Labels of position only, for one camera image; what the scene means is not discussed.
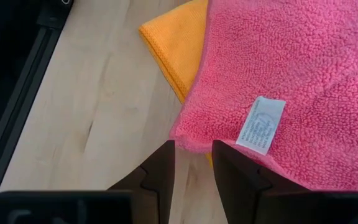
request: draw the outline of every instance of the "care label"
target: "care label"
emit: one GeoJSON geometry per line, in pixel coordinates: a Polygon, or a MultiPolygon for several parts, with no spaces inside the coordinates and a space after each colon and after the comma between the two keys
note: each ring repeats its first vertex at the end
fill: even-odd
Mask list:
{"type": "Polygon", "coordinates": [[[252,105],[236,144],[266,155],[272,144],[285,101],[258,96],[252,105]]]}

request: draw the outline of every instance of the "towel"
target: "towel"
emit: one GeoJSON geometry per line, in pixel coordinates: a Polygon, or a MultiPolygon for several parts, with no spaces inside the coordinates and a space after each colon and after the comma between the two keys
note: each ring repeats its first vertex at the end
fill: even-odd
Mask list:
{"type": "Polygon", "coordinates": [[[207,0],[192,0],[139,28],[161,71],[183,103],[203,49],[207,0]]]}
{"type": "Polygon", "coordinates": [[[222,140],[311,190],[358,190],[358,0],[210,0],[170,136],[193,152],[222,140]],[[286,101],[266,156],[236,145],[258,96],[286,101]]]}

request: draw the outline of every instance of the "wood grain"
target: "wood grain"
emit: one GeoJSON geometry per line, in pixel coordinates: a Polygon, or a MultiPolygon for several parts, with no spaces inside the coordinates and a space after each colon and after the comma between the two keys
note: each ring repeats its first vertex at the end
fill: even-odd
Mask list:
{"type": "MultiPolygon", "coordinates": [[[[137,28],[184,0],[76,0],[1,184],[104,190],[168,139],[181,104],[137,28]]],[[[203,155],[177,151],[170,223],[226,223],[203,155]]]]}

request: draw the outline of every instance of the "black object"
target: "black object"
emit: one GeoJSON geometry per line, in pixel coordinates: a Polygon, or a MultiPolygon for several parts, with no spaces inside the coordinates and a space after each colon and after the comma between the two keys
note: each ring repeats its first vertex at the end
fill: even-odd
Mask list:
{"type": "Polygon", "coordinates": [[[0,184],[72,4],[0,0],[0,184]]]}
{"type": "Polygon", "coordinates": [[[311,192],[221,141],[212,158],[229,224],[358,224],[358,193],[311,192]]]}
{"type": "Polygon", "coordinates": [[[109,190],[6,192],[0,223],[168,224],[175,178],[175,143],[167,141],[109,190]]]}

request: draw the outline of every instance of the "pink microfiber towel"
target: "pink microfiber towel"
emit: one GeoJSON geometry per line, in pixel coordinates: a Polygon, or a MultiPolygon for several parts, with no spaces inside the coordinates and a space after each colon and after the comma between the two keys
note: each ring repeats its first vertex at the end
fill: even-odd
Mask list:
{"type": "Polygon", "coordinates": [[[210,0],[196,80],[171,130],[311,190],[358,190],[358,0],[210,0]],[[286,101],[266,156],[236,145],[258,96],[286,101]]]}

